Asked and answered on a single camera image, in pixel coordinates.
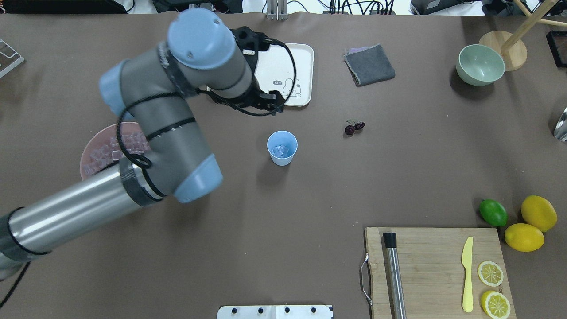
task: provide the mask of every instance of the metal clamp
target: metal clamp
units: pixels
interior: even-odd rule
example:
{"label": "metal clamp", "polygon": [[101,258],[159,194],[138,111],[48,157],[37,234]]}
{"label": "metal clamp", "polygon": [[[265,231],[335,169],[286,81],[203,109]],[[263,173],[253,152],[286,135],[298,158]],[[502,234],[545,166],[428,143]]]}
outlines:
{"label": "metal clamp", "polygon": [[555,125],[555,130],[553,131],[555,137],[562,142],[567,141],[567,108],[561,114],[557,125]]}
{"label": "metal clamp", "polygon": [[287,0],[268,0],[268,20],[287,20]]}
{"label": "metal clamp", "polygon": [[366,296],[366,300],[368,301],[369,306],[372,306],[372,299],[370,298],[368,293],[366,293],[366,290],[364,290],[364,280],[362,280],[362,269],[364,268],[364,264],[367,263],[368,263],[368,253],[366,253],[366,256],[364,257],[364,261],[360,265],[360,286],[362,287],[362,292]]}

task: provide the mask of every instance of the metal hook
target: metal hook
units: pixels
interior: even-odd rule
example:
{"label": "metal hook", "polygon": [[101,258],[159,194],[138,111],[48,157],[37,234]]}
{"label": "metal hook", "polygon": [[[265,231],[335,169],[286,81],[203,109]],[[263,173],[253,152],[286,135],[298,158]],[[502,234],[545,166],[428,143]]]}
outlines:
{"label": "metal hook", "polygon": [[364,290],[364,280],[362,280],[362,269],[364,268],[364,264],[367,262],[368,262],[368,253],[366,253],[366,256],[364,257],[364,261],[360,265],[360,285],[362,287],[362,292],[366,296],[366,300],[368,301],[368,304],[372,306],[372,299],[370,298],[368,293],[366,293],[366,290]]}

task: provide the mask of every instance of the white tray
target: white tray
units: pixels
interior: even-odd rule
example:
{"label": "white tray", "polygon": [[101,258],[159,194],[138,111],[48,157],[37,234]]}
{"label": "white tray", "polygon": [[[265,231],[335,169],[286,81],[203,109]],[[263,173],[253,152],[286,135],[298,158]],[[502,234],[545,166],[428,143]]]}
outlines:
{"label": "white tray", "polygon": [[333,306],[224,306],[218,310],[217,319],[333,319]]}
{"label": "white tray", "polygon": [[286,45],[293,55],[297,69],[295,88],[291,89],[293,66],[289,54],[285,48],[277,45],[271,45],[268,51],[259,52],[255,76],[260,89],[264,92],[276,90],[287,98],[291,91],[291,98],[285,105],[305,106],[311,100],[315,54],[307,44],[286,43]]}

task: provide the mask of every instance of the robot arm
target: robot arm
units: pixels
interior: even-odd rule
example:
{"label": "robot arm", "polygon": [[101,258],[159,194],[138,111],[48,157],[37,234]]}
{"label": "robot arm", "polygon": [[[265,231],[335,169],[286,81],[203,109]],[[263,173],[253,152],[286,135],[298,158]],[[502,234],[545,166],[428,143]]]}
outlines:
{"label": "robot arm", "polygon": [[[242,40],[247,30],[241,29],[237,32]],[[102,76],[104,101],[115,114],[138,120],[152,151],[136,165],[123,158],[83,182],[1,217],[0,280],[55,247],[167,195],[188,203],[221,184],[214,154],[185,98],[204,93],[199,87],[207,85],[209,95],[233,108],[252,105],[275,114],[284,103],[278,92],[258,89],[238,38],[212,12],[187,10],[171,23],[166,43]]]}

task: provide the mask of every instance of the lemon slice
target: lemon slice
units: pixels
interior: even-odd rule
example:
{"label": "lemon slice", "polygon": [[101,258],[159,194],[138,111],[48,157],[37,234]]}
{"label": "lemon slice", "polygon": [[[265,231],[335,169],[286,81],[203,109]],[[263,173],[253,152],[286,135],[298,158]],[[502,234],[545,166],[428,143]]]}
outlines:
{"label": "lemon slice", "polygon": [[506,319],[510,315],[508,299],[497,291],[485,291],[480,297],[484,312],[492,319]]}
{"label": "lemon slice", "polygon": [[495,262],[484,261],[479,265],[479,278],[487,286],[498,287],[504,281],[504,272]]}

